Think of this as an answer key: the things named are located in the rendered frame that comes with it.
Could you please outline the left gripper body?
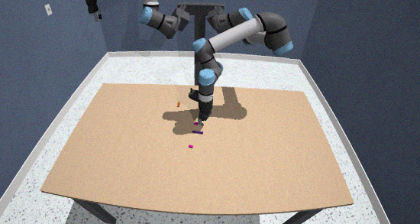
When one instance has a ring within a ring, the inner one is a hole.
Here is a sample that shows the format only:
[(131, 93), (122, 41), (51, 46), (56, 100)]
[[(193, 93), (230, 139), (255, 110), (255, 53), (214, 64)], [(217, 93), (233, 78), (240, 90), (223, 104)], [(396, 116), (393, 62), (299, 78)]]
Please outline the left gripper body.
[(211, 94), (210, 96), (203, 96), (198, 90), (194, 90), (192, 88), (190, 88), (190, 90), (191, 92), (189, 93), (189, 98), (199, 102), (199, 118), (206, 121), (212, 113), (214, 95)]

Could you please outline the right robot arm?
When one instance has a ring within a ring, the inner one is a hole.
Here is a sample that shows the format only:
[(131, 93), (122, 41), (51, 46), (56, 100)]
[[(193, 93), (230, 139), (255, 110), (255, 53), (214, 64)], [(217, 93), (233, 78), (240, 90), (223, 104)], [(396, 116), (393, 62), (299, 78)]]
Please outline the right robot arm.
[(177, 17), (160, 13), (157, 0), (145, 0), (140, 22), (161, 31), (169, 37), (176, 26)]

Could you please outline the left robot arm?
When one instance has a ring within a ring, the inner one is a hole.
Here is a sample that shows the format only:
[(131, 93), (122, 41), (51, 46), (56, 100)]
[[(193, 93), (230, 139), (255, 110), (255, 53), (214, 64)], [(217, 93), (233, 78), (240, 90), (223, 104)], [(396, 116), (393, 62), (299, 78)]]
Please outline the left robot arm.
[(214, 85), (223, 71), (214, 53), (241, 40), (246, 46), (264, 44), (275, 56), (293, 49), (286, 22), (278, 14), (262, 12), (253, 18), (247, 8), (241, 8), (226, 15), (218, 15), (215, 20), (221, 33), (208, 40), (201, 38), (192, 44), (204, 69), (199, 72), (199, 93), (203, 96), (213, 94)]

